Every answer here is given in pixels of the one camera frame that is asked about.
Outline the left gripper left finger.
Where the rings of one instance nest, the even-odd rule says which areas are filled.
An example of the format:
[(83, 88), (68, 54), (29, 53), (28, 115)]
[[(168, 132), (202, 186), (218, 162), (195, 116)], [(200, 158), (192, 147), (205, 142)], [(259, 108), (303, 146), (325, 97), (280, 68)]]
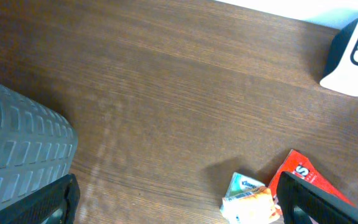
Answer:
[(0, 211), (0, 224), (73, 224), (80, 200), (75, 175), (67, 174)]

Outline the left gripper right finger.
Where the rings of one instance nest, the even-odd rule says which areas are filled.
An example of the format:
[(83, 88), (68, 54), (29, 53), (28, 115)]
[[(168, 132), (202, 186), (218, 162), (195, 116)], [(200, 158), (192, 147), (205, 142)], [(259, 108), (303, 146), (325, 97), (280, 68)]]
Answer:
[(358, 224), (358, 208), (290, 172), (280, 174), (277, 197), (285, 224)]

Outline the red snack bag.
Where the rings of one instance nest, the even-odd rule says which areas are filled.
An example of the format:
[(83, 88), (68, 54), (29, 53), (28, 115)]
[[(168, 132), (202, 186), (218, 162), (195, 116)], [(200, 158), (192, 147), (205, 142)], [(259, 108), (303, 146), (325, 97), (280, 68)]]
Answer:
[(310, 160), (300, 152), (292, 149), (284, 162), (276, 171), (268, 187), (272, 192), (273, 201), (278, 205), (277, 187), (282, 172), (290, 172), (308, 183), (336, 196), (350, 205), (354, 205), (344, 194), (335, 188), (313, 166)]

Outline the orange small tissue pack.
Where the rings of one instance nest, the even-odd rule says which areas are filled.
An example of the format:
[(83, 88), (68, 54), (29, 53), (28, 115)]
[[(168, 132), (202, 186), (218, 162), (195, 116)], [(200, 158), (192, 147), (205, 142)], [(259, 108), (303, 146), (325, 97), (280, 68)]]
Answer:
[(229, 223), (269, 224), (280, 218), (271, 190), (264, 186), (224, 197), (222, 201), (222, 215)]

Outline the green tissue pack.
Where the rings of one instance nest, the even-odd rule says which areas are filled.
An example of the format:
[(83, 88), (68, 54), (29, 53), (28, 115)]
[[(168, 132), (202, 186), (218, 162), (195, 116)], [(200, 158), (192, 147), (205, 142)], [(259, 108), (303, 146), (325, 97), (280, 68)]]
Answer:
[(231, 197), (261, 186), (265, 186), (265, 184), (251, 177), (235, 172), (232, 175), (225, 197)]

